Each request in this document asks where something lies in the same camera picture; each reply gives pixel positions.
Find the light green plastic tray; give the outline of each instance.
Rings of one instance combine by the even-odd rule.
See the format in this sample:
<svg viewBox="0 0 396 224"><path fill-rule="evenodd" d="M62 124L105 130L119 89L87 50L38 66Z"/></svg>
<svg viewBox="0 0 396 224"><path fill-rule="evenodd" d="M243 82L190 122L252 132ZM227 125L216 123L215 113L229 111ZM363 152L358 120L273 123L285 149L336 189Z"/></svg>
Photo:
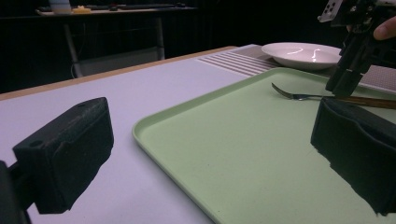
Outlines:
<svg viewBox="0 0 396 224"><path fill-rule="evenodd" d="M217 223L396 223L377 216L310 144L327 78L276 68L141 119L134 138ZM357 88L356 95L395 95ZM396 123L396 112L370 108Z"/></svg>

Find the human hand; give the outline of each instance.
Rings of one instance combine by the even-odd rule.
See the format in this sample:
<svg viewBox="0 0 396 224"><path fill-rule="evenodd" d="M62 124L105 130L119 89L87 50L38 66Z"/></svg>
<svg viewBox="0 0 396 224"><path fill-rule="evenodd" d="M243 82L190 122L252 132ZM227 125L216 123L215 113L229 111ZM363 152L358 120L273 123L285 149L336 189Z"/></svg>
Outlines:
<svg viewBox="0 0 396 224"><path fill-rule="evenodd" d="M374 30L376 40L384 40L396 37L396 16L384 21Z"/></svg>

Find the table edge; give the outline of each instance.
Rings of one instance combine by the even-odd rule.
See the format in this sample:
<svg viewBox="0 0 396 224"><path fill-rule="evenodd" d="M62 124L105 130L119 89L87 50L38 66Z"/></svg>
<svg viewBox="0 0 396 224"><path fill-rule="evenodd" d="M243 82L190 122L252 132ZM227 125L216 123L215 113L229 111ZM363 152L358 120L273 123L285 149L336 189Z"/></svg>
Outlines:
<svg viewBox="0 0 396 224"><path fill-rule="evenodd" d="M192 53L192 54L186 54L186 55L175 57L175 58L156 61L153 63L143 63L143 64L131 66L131 67L112 70L109 72L98 73L98 74L90 75L87 77L79 77L79 78L75 78L75 79L50 83L50 84L37 86L37 87L33 87L33 88L28 88L28 89L23 89L23 90L19 90L19 91L5 92L5 93L0 94L0 101L12 99L12 98L16 98L16 97L21 97L21 96L25 96L25 95L29 95L29 94L34 94L34 93L38 93L38 92L42 92L42 91L51 91L51 90L59 89L62 87L77 85L79 83L94 81L94 80L100 79L100 78L112 77L112 76L116 76L119 74L132 72L132 71L136 71L136 70L140 70L140 69L144 69L144 68L148 68L148 67L152 67L152 66L156 66L156 65L161 65L161 64L165 64L165 63L173 63L173 62L177 62L177 61L181 61L181 60L185 60L185 59L204 56L206 54L217 53L220 51L224 51L224 50L228 50L228 49L235 49L235 48L237 48L237 47L236 46L227 46L227 47L222 47L222 48L218 48L218 49L210 49L210 50L205 50L205 51L196 52L196 53Z"/></svg>

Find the white plate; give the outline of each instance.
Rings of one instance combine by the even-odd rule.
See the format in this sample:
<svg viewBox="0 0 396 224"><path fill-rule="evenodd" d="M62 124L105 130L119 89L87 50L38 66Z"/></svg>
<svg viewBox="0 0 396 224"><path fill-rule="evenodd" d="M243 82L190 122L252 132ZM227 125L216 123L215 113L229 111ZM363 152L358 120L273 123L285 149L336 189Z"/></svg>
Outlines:
<svg viewBox="0 0 396 224"><path fill-rule="evenodd" d="M284 66L311 71L334 66L341 58L338 48L306 43L268 44L262 51Z"/></svg>

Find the metal fork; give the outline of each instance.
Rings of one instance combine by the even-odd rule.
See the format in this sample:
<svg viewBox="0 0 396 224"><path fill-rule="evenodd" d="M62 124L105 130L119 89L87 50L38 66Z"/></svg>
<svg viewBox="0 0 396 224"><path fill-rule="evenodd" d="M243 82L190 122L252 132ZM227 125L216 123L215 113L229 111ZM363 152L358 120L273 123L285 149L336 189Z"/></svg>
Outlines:
<svg viewBox="0 0 396 224"><path fill-rule="evenodd" d="M294 94L286 91L282 91L278 86L272 83L272 87L291 100L308 100L308 99L321 99L323 97L334 98L339 101L344 101L347 103L351 103L353 105L365 105L371 107L380 107L387 109L396 109L396 101L393 100L383 100L383 99L375 99L375 98L367 98L367 97L358 97L358 96L348 96L348 97L338 97L338 96L325 96L325 95L315 95L315 94Z"/></svg>
<svg viewBox="0 0 396 224"><path fill-rule="evenodd" d="M293 94L290 92L282 91L278 86L276 86L274 83L272 83L273 88L285 96L286 98L289 98L291 100L307 100L307 99L312 99L312 98L323 98L323 95L313 95L313 94Z"/></svg>

